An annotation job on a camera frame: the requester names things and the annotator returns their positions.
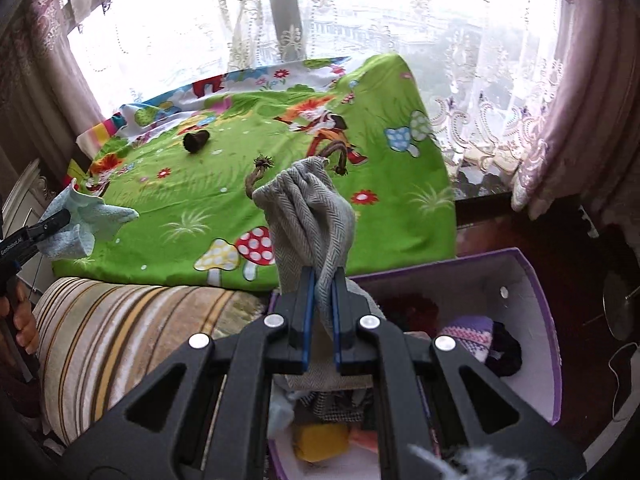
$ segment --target storage box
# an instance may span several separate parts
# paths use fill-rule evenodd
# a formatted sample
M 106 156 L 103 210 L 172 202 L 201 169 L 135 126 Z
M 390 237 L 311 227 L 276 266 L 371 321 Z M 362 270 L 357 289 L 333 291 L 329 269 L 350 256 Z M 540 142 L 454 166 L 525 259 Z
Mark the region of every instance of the storage box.
M 475 254 L 353 279 L 376 301 L 411 293 L 429 298 L 438 305 L 439 327 L 465 314 L 504 323 L 522 347 L 522 368 L 503 381 L 551 424 L 558 422 L 562 378 L 556 329 L 538 277 L 520 250 Z M 362 449 L 353 448 L 321 466 L 297 460 L 287 434 L 270 442 L 270 450 L 280 480 L 380 477 L 377 455 Z

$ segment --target light blue cloth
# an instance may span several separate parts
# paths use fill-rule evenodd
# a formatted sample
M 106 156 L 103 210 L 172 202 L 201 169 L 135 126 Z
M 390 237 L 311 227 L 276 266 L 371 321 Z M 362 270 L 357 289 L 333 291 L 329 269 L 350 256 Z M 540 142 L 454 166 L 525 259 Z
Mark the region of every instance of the light blue cloth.
M 293 422 L 296 401 L 305 397 L 309 392 L 288 392 L 276 384 L 274 378 L 271 383 L 271 398 L 269 400 L 269 421 L 267 423 L 267 438 L 272 439 L 286 430 Z
M 49 260 L 89 256 L 96 238 L 111 240 L 123 224 L 139 216 L 135 209 L 108 205 L 98 196 L 78 193 L 75 184 L 73 179 L 42 215 L 41 220 L 44 220 L 61 209 L 71 213 L 68 225 L 38 244 L 38 250 Z

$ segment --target blue mushroom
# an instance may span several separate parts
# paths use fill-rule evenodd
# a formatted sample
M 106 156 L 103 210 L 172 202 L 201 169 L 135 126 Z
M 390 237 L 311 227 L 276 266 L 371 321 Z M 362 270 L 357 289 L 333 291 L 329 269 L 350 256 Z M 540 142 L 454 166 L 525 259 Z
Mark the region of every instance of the blue mushroom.
M 419 156 L 420 150 L 411 143 L 411 130 L 407 126 L 400 128 L 386 128 L 386 140 L 389 147 L 395 152 L 409 152 L 411 156 Z

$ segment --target metal stand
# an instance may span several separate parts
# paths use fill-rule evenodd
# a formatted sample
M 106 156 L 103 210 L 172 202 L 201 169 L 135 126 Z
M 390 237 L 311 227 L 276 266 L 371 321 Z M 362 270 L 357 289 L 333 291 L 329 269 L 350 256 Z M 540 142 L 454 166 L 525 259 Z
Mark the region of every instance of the metal stand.
M 640 286 L 626 293 L 626 283 L 618 274 L 610 272 L 604 280 L 602 304 L 611 335 L 626 341 L 634 328 L 633 298 L 640 294 Z

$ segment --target fluffy fiber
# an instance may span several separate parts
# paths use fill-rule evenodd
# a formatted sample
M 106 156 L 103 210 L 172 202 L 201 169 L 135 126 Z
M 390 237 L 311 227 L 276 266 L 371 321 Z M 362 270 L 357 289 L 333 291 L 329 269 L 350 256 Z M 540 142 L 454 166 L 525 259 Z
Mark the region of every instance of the fluffy fiber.
M 465 473 L 419 446 L 411 445 L 409 448 L 414 455 L 440 471 L 442 480 L 522 480 L 527 474 L 524 460 L 503 458 L 488 447 L 462 449 L 455 455 L 454 461 L 466 470 Z

